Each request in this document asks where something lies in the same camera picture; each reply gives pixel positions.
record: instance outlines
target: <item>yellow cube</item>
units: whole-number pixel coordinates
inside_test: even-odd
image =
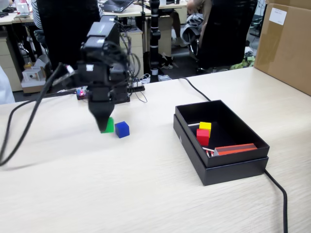
[[[200,122],[200,130],[208,130],[209,131],[209,137],[210,137],[210,131],[212,129],[212,123],[208,122]]]

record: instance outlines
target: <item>laptop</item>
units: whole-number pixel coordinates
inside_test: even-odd
[[[101,9],[107,12],[121,13],[133,2],[134,0],[107,0],[104,5],[101,6]]]

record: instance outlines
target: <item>black box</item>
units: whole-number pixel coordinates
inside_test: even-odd
[[[254,143],[257,150],[208,157],[196,139],[199,122],[211,122],[209,149]],[[269,146],[221,100],[176,106],[174,129],[203,185],[257,176],[268,163]]]

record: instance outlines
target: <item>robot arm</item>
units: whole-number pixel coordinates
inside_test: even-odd
[[[77,63],[77,70],[53,83],[53,86],[60,83],[66,89],[87,86],[88,108],[101,132],[106,130],[114,103],[129,98],[130,62],[128,54],[119,47],[119,39],[117,23],[95,22],[81,46],[83,60]],[[116,64],[121,65],[123,75],[112,77],[110,68]]]

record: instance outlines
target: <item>red cube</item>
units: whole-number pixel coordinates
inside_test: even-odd
[[[198,139],[201,146],[208,146],[209,143],[209,130],[196,130],[196,139]]]

